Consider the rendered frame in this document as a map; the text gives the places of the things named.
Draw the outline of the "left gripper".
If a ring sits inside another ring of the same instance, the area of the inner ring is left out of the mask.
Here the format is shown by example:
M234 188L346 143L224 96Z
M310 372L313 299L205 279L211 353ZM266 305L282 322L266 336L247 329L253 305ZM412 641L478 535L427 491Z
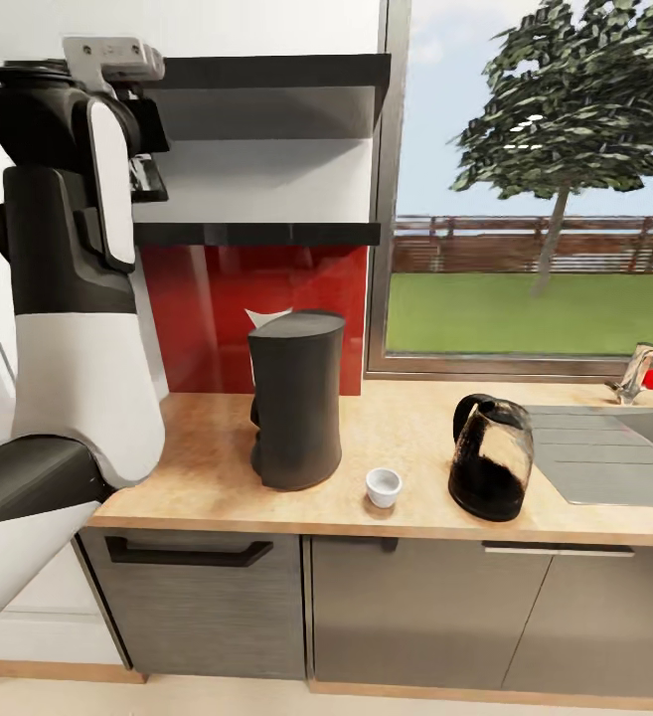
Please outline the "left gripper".
M160 106L154 99L118 99L106 94L98 98L110 105L117 114L127 137L127 157L137 154L164 153L170 142L164 128Z

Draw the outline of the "electric kettle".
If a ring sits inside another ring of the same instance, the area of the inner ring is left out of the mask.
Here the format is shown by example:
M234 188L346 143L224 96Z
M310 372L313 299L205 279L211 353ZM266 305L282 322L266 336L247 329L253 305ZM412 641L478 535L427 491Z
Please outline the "electric kettle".
M492 395L474 393L458 403L448 478L458 506L492 522L510 522L520 514L534 465L529 421L522 405Z

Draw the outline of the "coffee cup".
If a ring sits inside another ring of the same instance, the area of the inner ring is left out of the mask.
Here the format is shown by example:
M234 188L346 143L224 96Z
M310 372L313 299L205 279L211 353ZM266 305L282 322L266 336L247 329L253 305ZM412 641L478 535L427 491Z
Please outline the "coffee cup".
M375 468L366 477L366 487L371 500L380 508L392 506L403 489L399 475L390 468Z

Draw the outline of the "bottle of coffee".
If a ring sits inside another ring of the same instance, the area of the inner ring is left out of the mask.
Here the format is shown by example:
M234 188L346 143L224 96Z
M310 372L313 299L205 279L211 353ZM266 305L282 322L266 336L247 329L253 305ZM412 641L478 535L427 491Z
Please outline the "bottle of coffee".
M110 81L118 99L144 99L142 81ZM130 198L134 204L168 202L168 193L162 182L152 153L137 154L128 160Z

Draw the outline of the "paper coffee filter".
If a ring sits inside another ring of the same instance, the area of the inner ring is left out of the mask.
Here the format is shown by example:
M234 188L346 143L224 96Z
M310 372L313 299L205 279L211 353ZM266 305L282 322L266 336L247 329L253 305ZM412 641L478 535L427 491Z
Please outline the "paper coffee filter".
M248 309L245 310L247 312L247 315L251 318L251 321L255 324L255 327L261 327L267 321L271 321L271 319L275 317L280 317L284 314L283 311L277 311L277 313L268 313L267 315L263 315L263 313L253 313L253 311L249 311Z

